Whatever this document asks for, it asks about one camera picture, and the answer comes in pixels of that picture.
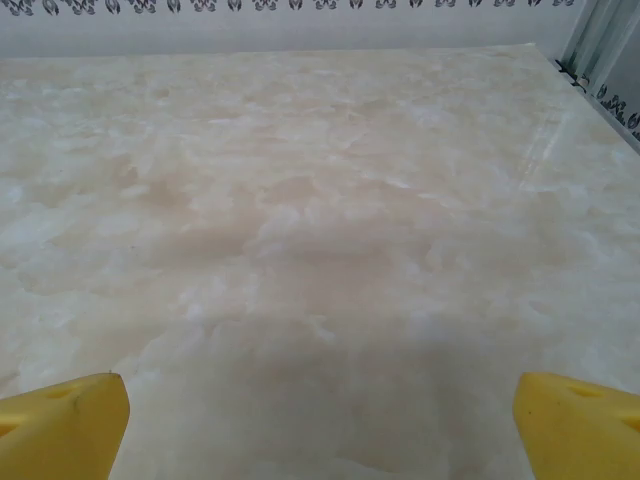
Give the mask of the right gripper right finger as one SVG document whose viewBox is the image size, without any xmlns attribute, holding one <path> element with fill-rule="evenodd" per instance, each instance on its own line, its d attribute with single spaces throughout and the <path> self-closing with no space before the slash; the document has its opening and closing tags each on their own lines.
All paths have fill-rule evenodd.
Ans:
<svg viewBox="0 0 640 480">
<path fill-rule="evenodd" d="M 528 372 L 513 415 L 535 478 L 639 480 L 638 395 Z"/>
</svg>

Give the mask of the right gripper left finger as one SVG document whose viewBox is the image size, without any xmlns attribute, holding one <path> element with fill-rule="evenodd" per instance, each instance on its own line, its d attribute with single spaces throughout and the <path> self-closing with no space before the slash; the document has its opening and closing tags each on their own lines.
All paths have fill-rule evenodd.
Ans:
<svg viewBox="0 0 640 480">
<path fill-rule="evenodd" d="M 100 373 L 1 400 L 1 477 L 107 479 L 130 415 L 122 377 Z"/>
</svg>

